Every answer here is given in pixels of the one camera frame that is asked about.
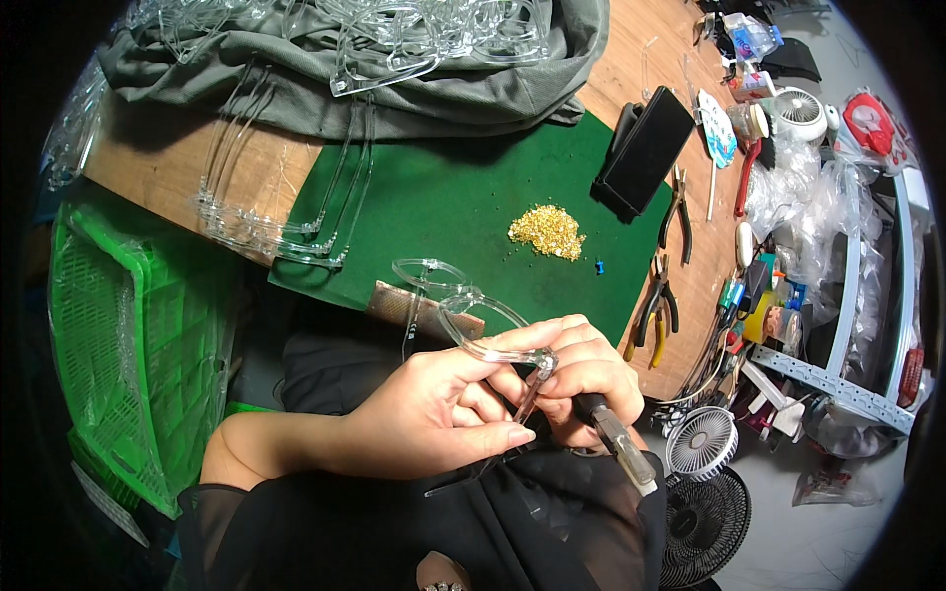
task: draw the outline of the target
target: black phone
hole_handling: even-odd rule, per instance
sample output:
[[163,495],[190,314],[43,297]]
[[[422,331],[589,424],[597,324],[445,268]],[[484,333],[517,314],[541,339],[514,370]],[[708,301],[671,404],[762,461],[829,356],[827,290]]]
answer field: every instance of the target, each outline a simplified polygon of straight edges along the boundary
[[647,106],[628,103],[611,138],[591,194],[622,221],[647,208],[695,124],[674,93],[660,86]]

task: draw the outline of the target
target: small white fan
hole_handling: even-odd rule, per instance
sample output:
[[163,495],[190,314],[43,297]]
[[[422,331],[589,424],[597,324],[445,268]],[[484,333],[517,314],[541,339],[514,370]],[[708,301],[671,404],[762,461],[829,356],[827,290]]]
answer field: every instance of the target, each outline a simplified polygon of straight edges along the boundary
[[775,94],[776,128],[799,142],[820,142],[828,130],[824,107],[800,88],[786,86]]
[[732,460],[737,445],[732,414],[719,407],[694,408],[667,439],[667,463],[681,478],[709,480]]

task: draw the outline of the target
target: black sheer fabric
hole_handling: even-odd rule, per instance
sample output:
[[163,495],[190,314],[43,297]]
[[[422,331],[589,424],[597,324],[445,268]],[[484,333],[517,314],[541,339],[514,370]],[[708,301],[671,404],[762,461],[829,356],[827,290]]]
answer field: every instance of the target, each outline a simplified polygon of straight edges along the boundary
[[[284,354],[283,400],[290,410],[344,414],[397,361],[348,338],[297,335]],[[531,448],[431,498],[423,493],[454,475],[310,472],[249,493],[188,489],[179,533],[190,588],[413,591],[417,564],[437,550],[463,566],[474,591],[657,589],[663,480],[641,499],[609,457],[578,457],[541,438]]]

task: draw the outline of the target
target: wooden workbench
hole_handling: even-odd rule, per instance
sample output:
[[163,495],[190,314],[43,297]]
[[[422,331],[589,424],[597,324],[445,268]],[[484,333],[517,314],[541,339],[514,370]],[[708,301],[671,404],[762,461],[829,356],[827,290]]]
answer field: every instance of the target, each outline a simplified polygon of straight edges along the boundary
[[[693,4],[679,0],[614,0],[607,49],[578,93],[588,110],[613,129],[624,104],[642,101],[640,51],[655,36],[658,39],[648,51],[646,80],[652,91],[661,84],[669,86],[676,89],[681,102],[689,104],[682,69],[686,52],[690,55],[693,85],[714,95],[724,107],[733,104],[728,90],[719,82],[724,72],[716,48],[709,43],[692,47],[692,26],[701,15]],[[206,113],[164,105],[127,105],[111,97],[86,162],[85,176],[198,232],[200,221],[188,200],[198,188],[214,121],[215,117]],[[246,210],[255,209],[259,215],[286,218],[321,145],[316,138],[263,126],[253,128],[238,155],[226,201]],[[691,136],[678,163],[688,171],[687,203],[693,232],[690,264],[682,268],[674,263],[670,270],[680,332],[668,338],[658,368],[648,368],[655,342],[652,335],[631,364],[639,372],[641,390],[664,400],[676,394],[699,356],[719,291],[735,266],[736,220],[732,208],[742,156],[737,153],[736,161],[717,175],[712,222],[706,222],[711,163],[698,133]],[[680,260],[681,238],[675,219],[667,249],[675,262]],[[244,254],[264,265],[272,263],[260,253]],[[644,293],[631,319],[637,317]],[[627,331],[620,351],[626,342]]]

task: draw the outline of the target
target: perforated metal bracket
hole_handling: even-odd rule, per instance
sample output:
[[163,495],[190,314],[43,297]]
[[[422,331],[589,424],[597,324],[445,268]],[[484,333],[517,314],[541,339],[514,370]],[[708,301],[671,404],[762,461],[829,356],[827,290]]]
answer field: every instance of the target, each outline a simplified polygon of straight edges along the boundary
[[832,376],[810,363],[805,363],[761,345],[756,345],[752,350],[751,359],[753,363],[775,370],[785,377],[790,377],[816,390],[823,391],[845,409],[870,420],[891,426],[904,435],[909,435],[910,429],[913,428],[913,414],[898,407],[892,400],[865,390],[860,386],[855,386],[848,380],[841,379],[836,375]]

